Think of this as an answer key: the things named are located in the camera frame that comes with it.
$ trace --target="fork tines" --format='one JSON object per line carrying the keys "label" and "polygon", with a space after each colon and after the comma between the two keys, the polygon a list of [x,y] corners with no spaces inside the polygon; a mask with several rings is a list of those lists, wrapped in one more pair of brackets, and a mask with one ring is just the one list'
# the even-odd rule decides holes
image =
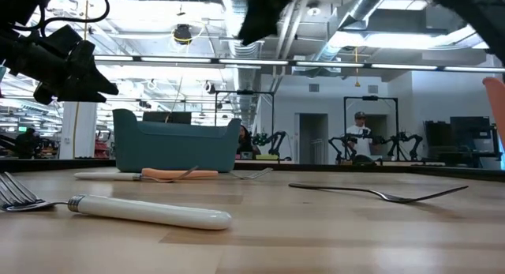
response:
{"label": "fork tines", "polygon": [[9,206],[31,205],[41,201],[32,191],[15,179],[10,173],[0,173],[0,205],[5,209]]}

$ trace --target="teal container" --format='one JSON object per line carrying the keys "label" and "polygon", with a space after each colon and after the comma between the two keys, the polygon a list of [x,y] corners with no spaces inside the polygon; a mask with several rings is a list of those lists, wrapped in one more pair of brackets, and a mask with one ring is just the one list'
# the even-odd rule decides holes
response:
{"label": "teal container", "polygon": [[122,172],[198,169],[229,172],[235,164],[240,119],[226,127],[138,122],[132,111],[116,109],[116,167]]}

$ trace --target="pillar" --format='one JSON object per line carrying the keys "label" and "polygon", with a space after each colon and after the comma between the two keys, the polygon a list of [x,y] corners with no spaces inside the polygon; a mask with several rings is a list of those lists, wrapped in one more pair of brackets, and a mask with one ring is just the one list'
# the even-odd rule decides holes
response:
{"label": "pillar", "polygon": [[[60,160],[94,156],[96,109],[97,103],[65,102],[63,104],[62,139],[59,149]],[[74,124],[76,125],[75,151],[73,151]]]}

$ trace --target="silver fork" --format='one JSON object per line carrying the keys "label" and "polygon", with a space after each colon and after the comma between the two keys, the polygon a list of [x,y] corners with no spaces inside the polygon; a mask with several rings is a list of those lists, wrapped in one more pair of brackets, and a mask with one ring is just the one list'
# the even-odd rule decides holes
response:
{"label": "silver fork", "polygon": [[231,225],[229,213],[202,208],[186,208],[94,195],[76,195],[68,202],[47,202],[38,198],[11,174],[0,173],[0,210],[5,212],[33,211],[59,204],[67,205],[70,211],[82,214],[163,223],[179,227],[224,230]]}
{"label": "silver fork", "polygon": [[64,201],[47,202],[38,198],[9,172],[0,173],[0,203],[0,209],[6,212],[31,211],[68,204]]}

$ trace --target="door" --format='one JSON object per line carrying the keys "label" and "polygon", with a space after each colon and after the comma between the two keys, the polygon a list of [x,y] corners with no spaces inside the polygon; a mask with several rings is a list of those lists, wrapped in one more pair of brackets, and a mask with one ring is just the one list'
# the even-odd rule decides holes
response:
{"label": "door", "polygon": [[[366,123],[365,125],[372,130],[372,135],[374,136],[382,136],[385,139],[388,139],[395,132],[392,131],[390,135],[387,131],[387,115],[366,115]],[[388,145],[377,145],[373,147],[370,152],[372,156],[375,157],[385,157],[387,155]]]}
{"label": "door", "polygon": [[327,164],[327,114],[299,114],[298,154],[301,164]]}

